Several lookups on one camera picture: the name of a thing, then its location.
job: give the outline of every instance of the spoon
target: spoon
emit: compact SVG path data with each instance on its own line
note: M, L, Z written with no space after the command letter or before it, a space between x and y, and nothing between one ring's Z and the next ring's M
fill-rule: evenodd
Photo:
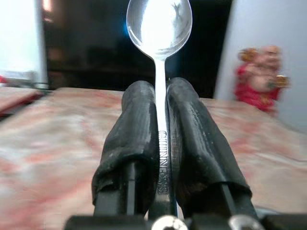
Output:
M153 215L175 215L176 201L171 185L169 136L165 115L165 60L179 51L189 38L192 29L189 1L130 0L127 9L127 29L133 44L155 63L160 170L156 204L151 210L154 210Z

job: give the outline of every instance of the table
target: table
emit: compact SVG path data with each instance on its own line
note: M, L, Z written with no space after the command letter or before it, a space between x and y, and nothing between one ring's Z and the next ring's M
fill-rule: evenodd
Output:
M0 123L0 229L59 230L92 214L91 179L122 92L62 88ZM253 203L307 212L307 137L244 103L202 99L250 184Z
M41 93L36 89L0 87L0 116L37 99L40 95Z

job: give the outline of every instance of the figurine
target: figurine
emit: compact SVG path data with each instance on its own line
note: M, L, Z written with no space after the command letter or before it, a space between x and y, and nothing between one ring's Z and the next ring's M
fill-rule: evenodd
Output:
M274 101L278 100L281 89L289 86L289 79L278 75L281 68L279 47L266 46L260 51L244 49L239 58L244 63L236 70L236 98L275 116Z

